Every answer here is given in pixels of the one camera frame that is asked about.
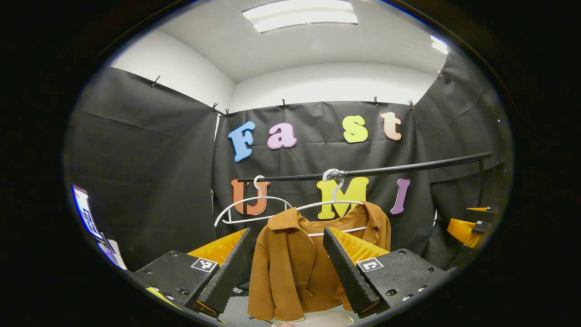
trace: fluorescent light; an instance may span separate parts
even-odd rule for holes
[[[435,37],[434,35],[430,36],[432,38],[432,48],[440,51],[441,53],[447,55],[448,54],[448,46],[442,42],[439,38]]]
[[[441,46],[447,48],[448,46],[446,45],[446,43],[444,43],[442,40],[440,40],[439,38],[435,37],[434,35],[430,36],[430,38],[432,38],[432,41],[434,41],[435,43],[440,44]]]
[[[251,8],[242,14],[259,33],[308,23],[358,23],[351,4],[342,0],[285,0]]]
[[[443,54],[445,54],[445,55],[447,55],[447,54],[448,54],[448,49],[447,49],[447,47],[443,47],[441,44],[438,44],[438,43],[432,42],[432,48],[434,48],[434,49],[436,49],[436,50],[440,51],[441,53],[443,53]]]

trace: ceiling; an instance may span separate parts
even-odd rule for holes
[[[164,22],[171,35],[234,82],[319,63],[380,63],[436,74],[446,56],[427,27],[377,0],[351,0],[358,25],[312,24],[259,34],[242,11],[272,0],[198,1]]]

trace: foam letter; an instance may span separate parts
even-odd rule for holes
[[[343,191],[337,190],[337,200],[365,201],[365,189],[367,188],[367,184],[369,184],[369,179],[367,177],[353,178],[347,187],[347,191],[344,194]],[[334,180],[328,180],[326,182],[320,180],[317,182],[317,188],[321,190],[322,202],[333,200],[333,189],[335,189],[337,185],[337,182]],[[317,217],[319,219],[333,219],[335,217],[335,213],[331,211],[331,205],[335,208],[337,214],[342,217],[345,216],[350,205],[355,207],[357,204],[324,204],[321,206],[321,212],[317,215]]]
[[[367,129],[363,127],[365,120],[361,116],[347,116],[343,119],[343,137],[349,143],[363,142],[367,139]]]
[[[266,196],[266,187],[270,184],[270,182],[256,182],[256,184],[258,184],[258,187],[262,191],[262,196]],[[230,185],[232,185],[232,194],[234,195],[232,197],[232,202],[238,202],[244,199],[244,182],[239,182],[238,179],[233,179],[230,182]],[[235,205],[234,208],[236,208],[236,211],[243,214],[244,202]],[[259,198],[258,200],[256,200],[255,205],[246,206],[246,213],[251,216],[256,216],[262,214],[265,209],[266,209],[266,199]]]
[[[379,114],[383,118],[383,131],[385,136],[394,141],[401,140],[401,134],[396,131],[396,124],[401,125],[401,120],[396,118],[396,114],[392,111]]]
[[[397,197],[396,203],[389,213],[397,215],[403,212],[403,202],[406,200],[407,187],[410,185],[409,179],[399,179],[397,181]]]
[[[276,124],[268,130],[268,133],[272,136],[268,138],[266,144],[271,149],[278,149],[280,147],[288,148],[296,144],[292,125],[289,123]]]
[[[238,162],[248,157],[252,153],[252,150],[248,149],[245,144],[252,145],[252,133],[248,130],[254,130],[255,127],[256,125],[254,122],[252,122],[252,120],[248,120],[242,126],[228,134],[228,138],[232,140],[232,144],[234,145],[234,152],[236,153],[234,156],[234,161]]]

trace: black rod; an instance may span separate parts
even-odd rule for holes
[[[478,167],[480,168],[480,190],[478,190],[478,207],[482,207],[482,195],[484,194],[484,163],[482,160],[478,161]]]
[[[448,166],[456,166],[461,165],[463,163],[467,164],[469,162],[474,162],[478,160],[488,159],[492,157],[492,152],[483,152],[480,154],[473,154],[467,155],[465,157],[458,157],[452,159],[444,159],[438,161],[429,161],[429,162],[422,162],[422,163],[414,163],[411,165],[403,165],[403,166],[393,166],[393,167],[384,167],[384,168],[375,168],[375,169],[363,169],[363,170],[352,170],[347,172],[345,177],[352,177],[352,176],[371,176],[371,175],[387,175],[387,174],[395,174],[401,172],[410,172],[415,170],[427,170],[427,169],[434,169],[434,168],[441,168],[441,167],[448,167]],[[277,176],[277,177],[261,177],[258,180],[261,182],[266,182],[270,180],[278,180],[278,181],[289,181],[289,180],[321,180],[323,178],[323,174],[310,174],[310,175],[296,175],[296,176]],[[240,178],[238,179],[239,182],[251,182],[254,181],[254,178]]]

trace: clothes hanger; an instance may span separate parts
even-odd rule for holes
[[[343,183],[345,182],[344,173],[345,172],[342,172],[339,169],[332,168],[332,169],[329,169],[328,171],[326,171],[323,174],[323,181],[327,181],[329,179],[339,180],[339,184],[337,185],[337,187],[335,187],[333,189],[333,200],[332,201],[323,201],[323,202],[317,202],[317,203],[307,204],[307,205],[304,205],[302,207],[296,208],[296,210],[297,211],[300,211],[302,209],[312,208],[312,207],[316,207],[316,206],[319,206],[319,205],[325,205],[325,204],[333,204],[333,203],[352,203],[352,204],[365,205],[361,201],[337,200],[337,191],[341,189],[341,187],[343,186]],[[351,229],[343,230],[342,232],[349,233],[349,232],[355,232],[357,230],[363,230],[363,229],[366,229],[366,228],[367,227],[351,228]],[[310,237],[323,236],[323,233],[313,233],[313,234],[309,234],[309,236]]]
[[[261,198],[270,198],[270,199],[273,199],[273,200],[280,200],[280,201],[284,202],[285,203],[285,210],[288,209],[287,205],[289,207],[291,207],[291,208],[293,207],[292,204],[290,204],[290,203],[287,202],[287,200],[284,200],[284,199],[281,199],[281,198],[277,198],[277,197],[262,196],[262,189],[260,189],[258,187],[258,184],[256,182],[258,181],[259,178],[263,178],[263,177],[264,176],[262,176],[262,175],[258,175],[258,176],[256,176],[254,178],[254,187],[258,190],[258,196],[257,197],[252,197],[252,198],[242,199],[240,201],[234,202],[231,205],[227,206],[226,209],[224,209],[224,210],[222,210],[222,212],[220,212],[220,214],[218,215],[218,218],[216,218],[216,221],[214,222],[214,227],[218,226],[218,223],[220,222],[220,218],[222,218],[222,216],[226,212],[228,212],[228,220],[227,221],[224,220],[222,222],[223,223],[227,223],[227,224],[258,221],[258,220],[261,220],[261,219],[268,219],[268,218],[272,217],[272,215],[271,215],[271,216],[267,216],[267,217],[243,219],[241,221],[232,221],[232,214],[230,213],[230,209],[232,207],[236,206],[237,204],[242,203],[242,202],[246,202],[246,201],[250,201],[250,200],[257,200],[257,199],[261,199]]]

